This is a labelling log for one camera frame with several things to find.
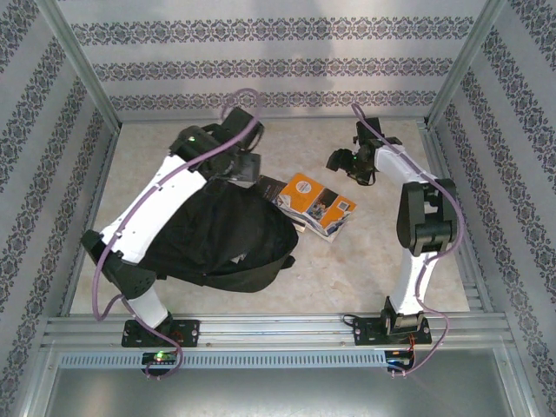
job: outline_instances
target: metal floor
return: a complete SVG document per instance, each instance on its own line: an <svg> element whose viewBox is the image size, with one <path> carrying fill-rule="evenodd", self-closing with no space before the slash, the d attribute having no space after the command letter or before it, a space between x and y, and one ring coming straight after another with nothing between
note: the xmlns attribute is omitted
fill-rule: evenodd
<svg viewBox="0 0 556 417"><path fill-rule="evenodd" d="M419 373L383 367L183 369L165 381L141 371L61 369L50 417L512 415L492 351L440 351Z"/></svg>

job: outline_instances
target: metal panel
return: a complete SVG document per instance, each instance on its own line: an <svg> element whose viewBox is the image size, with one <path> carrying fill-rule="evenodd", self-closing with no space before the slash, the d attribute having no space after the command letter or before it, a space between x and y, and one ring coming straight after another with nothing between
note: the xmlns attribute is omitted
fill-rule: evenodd
<svg viewBox="0 0 556 417"><path fill-rule="evenodd" d="M16 406L18 411L13 415L21 417L44 415L56 384L58 363L59 354L53 350L37 354L25 395L22 395L20 404Z"/></svg>
<svg viewBox="0 0 556 417"><path fill-rule="evenodd" d="M415 376L382 369L60 369L48 416L512 415L492 351L441 351Z"/></svg>
<svg viewBox="0 0 556 417"><path fill-rule="evenodd" d="M541 416L516 347L493 349L513 415Z"/></svg>

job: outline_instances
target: gray damask pattern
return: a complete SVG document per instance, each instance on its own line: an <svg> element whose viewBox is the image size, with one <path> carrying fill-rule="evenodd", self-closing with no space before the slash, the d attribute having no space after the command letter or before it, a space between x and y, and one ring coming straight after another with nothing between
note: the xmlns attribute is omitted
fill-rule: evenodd
<svg viewBox="0 0 556 417"><path fill-rule="evenodd" d="M10 288L19 273L23 255L27 251L35 231L36 221L43 210L44 201L49 194L50 186L66 144L81 110L87 90L79 78L73 82L70 93L63 105L62 113L54 126L50 139L43 151L41 161L36 167L29 191L24 198L21 211L16 217L15 224L11 227L11 234L3 245L2 259L0 259L0 313L4 311L4 304L10 297Z"/></svg>
<svg viewBox="0 0 556 417"><path fill-rule="evenodd" d="M523 131L556 192L556 141L554 128L520 72L498 31L493 28L482 44L483 53L498 77Z"/></svg>
<svg viewBox="0 0 556 417"><path fill-rule="evenodd" d="M100 81L286 76L445 76L451 58L240 59L95 64Z"/></svg>
<svg viewBox="0 0 556 417"><path fill-rule="evenodd" d="M150 96L112 96L116 111L219 109L229 102L229 93L168 94ZM345 107L353 102L362 106L429 106L435 91L301 91L261 93L262 107ZM255 106L255 97L246 93L236 103Z"/></svg>
<svg viewBox="0 0 556 417"><path fill-rule="evenodd" d="M53 37L33 71L33 76L11 115L12 118L6 123L6 128L0 137L0 150L2 150L0 193L4 190L4 184L10 179L10 172L19 160L19 153L27 142L28 135L35 125L36 118L65 59L62 46Z"/></svg>
<svg viewBox="0 0 556 417"><path fill-rule="evenodd" d="M104 166L106 165L106 162L109 160L109 152L110 152L111 144L113 141L117 140L117 137L118 137L118 133L114 133L110 137L109 142L106 145L103 162L101 163L101 166L98 170L98 177L96 178L96 185L94 188L95 191L93 192L93 195L89 201L89 206L87 206L87 210L85 211L85 218L83 219L83 228L81 229L80 236L83 236L87 231L87 229L90 228L89 219L91 214L93 213L93 204L95 204L96 194L103 189L101 180L103 178ZM82 246L76 247L75 253L73 255L73 260L71 261L71 266L69 267L68 277L66 278L66 286L63 289L62 299L60 301L60 307L58 308L58 315L62 314L63 304L66 302L66 297L68 296L68 291L70 290L70 285L72 284L71 279L74 276L74 271L76 270L77 267L77 259L79 258L79 254L81 253L82 250L83 250Z"/></svg>
<svg viewBox="0 0 556 417"><path fill-rule="evenodd" d="M82 45L322 39L462 39L472 17L320 17L72 24Z"/></svg>
<svg viewBox="0 0 556 417"><path fill-rule="evenodd" d="M60 209L54 220L48 246L36 272L33 289L25 305L25 314L22 315L22 322L17 328L17 339L12 342L13 348L8 355L8 365L3 369L3 378L0 381L0 415L10 414L10 407L16 398L20 378L23 375L23 367L29 359L32 341L36 335L36 327L39 323L40 314L43 312L43 304L49 295L50 284L56 274L57 262L66 235L70 230L77 200L85 183L102 127L103 119L100 112L95 110L87 128L87 134L83 139L83 145L76 159Z"/></svg>
<svg viewBox="0 0 556 417"><path fill-rule="evenodd" d="M446 166L448 168L448 172L450 174L450 177L453 178L452 168L450 167L449 159L447 157L446 151L442 147L442 143L439 140L441 135L440 135L440 132L438 130L438 125L436 127L434 127L434 133L436 134L435 139L440 145L440 151L442 152L442 156L444 156L444 161L446 162ZM456 195L456 199L457 199L458 204L460 205L460 207L463 208L464 204L463 204L463 201L460 199L459 195ZM465 225L466 225L467 236L469 237L469 240L471 241L471 245L473 247L473 254L474 254L475 258L477 259L477 266L479 267L480 276L482 277L483 282L485 283L486 291L488 292L488 299L490 300L490 303L493 306L494 311L496 311L496 302L494 301L494 298L491 296L492 291L490 290L490 281L488 280L488 276L485 274L485 268L483 267L483 262L480 259L479 250L477 250L477 242L475 241L475 238L473 236L473 232L471 230L471 223L467 219L467 213L464 210L462 210L461 213L463 214L463 220L464 220Z"/></svg>
<svg viewBox="0 0 556 417"><path fill-rule="evenodd" d="M546 0L511 0L512 8L539 45L550 68L556 71L556 13Z"/></svg>
<svg viewBox="0 0 556 417"><path fill-rule="evenodd" d="M461 81L461 88L473 109L480 132L485 137L500 179L506 186L509 201L525 235L525 241L535 257L540 277L545 281L546 291L552 295L552 302L556 303L556 250L551 247L552 242L546 237L546 229L540 223L540 217L536 215L535 205L531 201L527 186L521 180L518 165L513 160L502 130L498 127L488 101L471 70Z"/></svg>
<svg viewBox="0 0 556 417"><path fill-rule="evenodd" d="M467 133L453 103L448 105L444 117L466 172L475 204L482 217L483 226L488 235L488 242L499 267L500 278L506 285L510 303L518 318L520 330L524 334L524 341L527 343L527 351L533 367L537 370L537 379L542 386L543 394L548 399L549 409L556 413L556 392L554 391L556 371L554 370L553 360L550 358L548 346L543 342L543 334L539 331L539 320L534 315L533 305L527 292L523 289L520 272L515 267L512 251L508 246L504 230L500 226L498 213L493 206L485 179L480 172L480 166L475 159Z"/></svg>
<svg viewBox="0 0 556 417"><path fill-rule="evenodd" d="M19 48L30 26L38 16L38 8L33 0L13 0L0 19L0 74Z"/></svg>

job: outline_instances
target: enclosure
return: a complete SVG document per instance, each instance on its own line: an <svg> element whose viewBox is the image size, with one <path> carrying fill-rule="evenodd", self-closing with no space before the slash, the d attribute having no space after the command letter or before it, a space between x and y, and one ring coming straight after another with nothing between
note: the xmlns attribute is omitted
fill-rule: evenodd
<svg viewBox="0 0 556 417"><path fill-rule="evenodd" d="M3 0L0 415L556 415L554 7ZM258 293L157 282L172 314L201 322L183 370L157 386L138 370L152 349L120 347L123 306L91 315L80 239L133 202L182 129L218 121L245 87L263 100L261 173L302 172L357 209L332 243L300 234L294 266ZM400 190L380 172L362 187L326 169L353 146L351 103L452 178L465 215L425 297L451 331L405 380L341 321L376 316L401 262ZM100 304L116 294L103 281ZM437 341L444 322L427 318Z"/></svg>

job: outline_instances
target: orange book cover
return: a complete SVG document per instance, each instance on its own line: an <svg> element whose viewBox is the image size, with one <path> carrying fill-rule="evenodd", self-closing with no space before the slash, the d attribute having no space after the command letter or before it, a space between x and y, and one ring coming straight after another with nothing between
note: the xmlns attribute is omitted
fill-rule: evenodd
<svg viewBox="0 0 556 417"><path fill-rule="evenodd" d="M281 191L280 199L291 211L303 213L318 223L325 235L333 233L336 230L334 225L343 221L356 207L351 200L301 173L295 174Z"/></svg>

